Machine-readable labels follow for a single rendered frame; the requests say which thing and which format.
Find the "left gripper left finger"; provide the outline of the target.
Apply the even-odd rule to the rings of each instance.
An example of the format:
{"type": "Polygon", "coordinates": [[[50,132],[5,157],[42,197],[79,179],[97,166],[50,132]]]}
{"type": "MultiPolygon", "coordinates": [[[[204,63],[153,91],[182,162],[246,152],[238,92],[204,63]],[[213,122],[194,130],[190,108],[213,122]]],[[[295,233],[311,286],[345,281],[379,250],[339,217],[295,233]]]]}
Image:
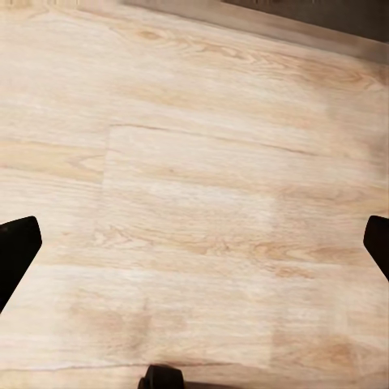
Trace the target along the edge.
{"type": "Polygon", "coordinates": [[[0,313],[41,246],[41,229],[36,217],[0,224],[0,313]]]}

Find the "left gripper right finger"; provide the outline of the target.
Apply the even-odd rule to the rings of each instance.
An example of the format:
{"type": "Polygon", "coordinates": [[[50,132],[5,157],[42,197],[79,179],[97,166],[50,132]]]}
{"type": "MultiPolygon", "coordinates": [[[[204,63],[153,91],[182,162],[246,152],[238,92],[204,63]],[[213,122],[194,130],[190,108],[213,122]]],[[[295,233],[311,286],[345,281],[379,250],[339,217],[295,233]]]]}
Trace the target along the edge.
{"type": "Polygon", "coordinates": [[[370,216],[363,244],[389,281],[389,219],[370,216]]]}

